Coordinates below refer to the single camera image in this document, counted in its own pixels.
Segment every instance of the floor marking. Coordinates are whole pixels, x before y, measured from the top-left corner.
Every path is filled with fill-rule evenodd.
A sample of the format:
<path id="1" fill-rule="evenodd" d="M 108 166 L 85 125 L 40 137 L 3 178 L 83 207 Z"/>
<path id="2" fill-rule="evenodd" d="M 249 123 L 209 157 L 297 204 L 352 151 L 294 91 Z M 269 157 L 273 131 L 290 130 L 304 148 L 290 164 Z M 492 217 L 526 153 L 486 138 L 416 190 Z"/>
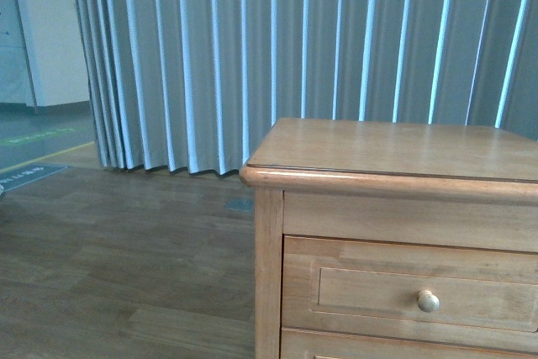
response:
<path id="1" fill-rule="evenodd" d="M 35 163 L 37 161 L 42 161 L 44 159 L 49 159 L 51 157 L 63 155 L 64 153 L 69 153 L 70 151 L 81 149 L 82 147 L 93 145 L 94 143 L 95 142 L 85 143 L 84 145 L 75 146 L 75 147 L 72 147 L 70 149 L 60 150 L 60 151 L 57 151 L 56 153 L 51 153 L 51 154 L 46 155 L 46 156 L 37 157 L 36 159 L 32 159 L 32 160 L 25 161 L 23 163 L 15 164 L 14 166 L 10 166 L 10 167 L 6 167 L 6 168 L 1 169 L 0 174 L 3 174 L 4 172 L 8 172 L 10 170 L 14 170 L 14 169 L 19 168 L 19 167 L 27 166 L 28 164 L 32 164 L 32 163 Z"/>
<path id="2" fill-rule="evenodd" d="M 252 208 L 254 208 L 254 201 L 252 199 L 231 199 L 226 204 L 226 208 L 240 210 L 241 212 L 251 212 Z"/>
<path id="3" fill-rule="evenodd" d="M 0 146 L 26 145 L 27 143 L 37 142 L 38 140 L 55 138 L 56 136 L 72 134 L 73 132 L 80 132 L 81 130 L 86 130 L 86 129 L 89 129 L 89 128 L 80 127 L 80 128 L 48 129 L 46 131 L 35 132 L 30 135 L 20 135 L 20 136 L 14 136 L 13 138 L 1 139 Z"/>
<path id="4" fill-rule="evenodd" d="M 54 164 L 28 164 L 10 172 L 0 175 L 0 184 L 6 191 L 13 191 L 23 185 L 31 184 L 43 178 L 47 178 L 63 172 L 69 166 L 57 166 Z"/>

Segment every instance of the wooden floor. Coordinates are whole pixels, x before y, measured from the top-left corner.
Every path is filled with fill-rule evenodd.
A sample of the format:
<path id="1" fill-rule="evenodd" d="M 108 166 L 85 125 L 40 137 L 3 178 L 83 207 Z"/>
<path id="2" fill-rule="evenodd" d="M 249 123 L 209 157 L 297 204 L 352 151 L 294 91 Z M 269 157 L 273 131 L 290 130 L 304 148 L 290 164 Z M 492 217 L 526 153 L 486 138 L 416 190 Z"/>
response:
<path id="1" fill-rule="evenodd" d="M 248 358 L 252 198 L 225 180 L 72 167 L 0 200 L 0 357 Z"/>

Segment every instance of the pleated curtain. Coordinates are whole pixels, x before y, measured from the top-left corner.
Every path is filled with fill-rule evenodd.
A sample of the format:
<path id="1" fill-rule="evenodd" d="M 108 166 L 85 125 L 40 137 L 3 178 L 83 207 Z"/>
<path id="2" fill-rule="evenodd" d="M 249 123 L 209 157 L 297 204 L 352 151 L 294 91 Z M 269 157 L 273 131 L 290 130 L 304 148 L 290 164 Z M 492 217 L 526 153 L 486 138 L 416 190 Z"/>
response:
<path id="1" fill-rule="evenodd" d="M 238 169 L 280 117 L 538 138 L 538 0 L 77 0 L 101 162 Z"/>

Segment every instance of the green floor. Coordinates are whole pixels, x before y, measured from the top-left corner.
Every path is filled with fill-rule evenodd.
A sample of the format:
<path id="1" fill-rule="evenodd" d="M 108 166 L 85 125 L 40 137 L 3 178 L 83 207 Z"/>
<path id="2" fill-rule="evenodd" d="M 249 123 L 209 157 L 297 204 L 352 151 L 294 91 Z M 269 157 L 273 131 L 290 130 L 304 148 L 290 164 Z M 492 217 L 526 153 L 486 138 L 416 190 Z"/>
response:
<path id="1" fill-rule="evenodd" d="M 0 111 L 0 170 L 95 140 L 85 111 L 33 114 Z"/>

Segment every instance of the white wall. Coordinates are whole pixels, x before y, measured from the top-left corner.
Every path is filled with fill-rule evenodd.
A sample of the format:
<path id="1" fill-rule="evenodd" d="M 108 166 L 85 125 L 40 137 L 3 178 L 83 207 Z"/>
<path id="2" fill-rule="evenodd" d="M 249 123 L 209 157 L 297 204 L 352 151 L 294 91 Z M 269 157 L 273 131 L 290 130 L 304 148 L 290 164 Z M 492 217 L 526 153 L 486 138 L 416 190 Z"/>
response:
<path id="1" fill-rule="evenodd" d="M 33 106 L 17 0 L 0 0 L 0 103 Z"/>
<path id="2" fill-rule="evenodd" d="M 18 0 L 40 107 L 89 99 L 75 0 Z"/>

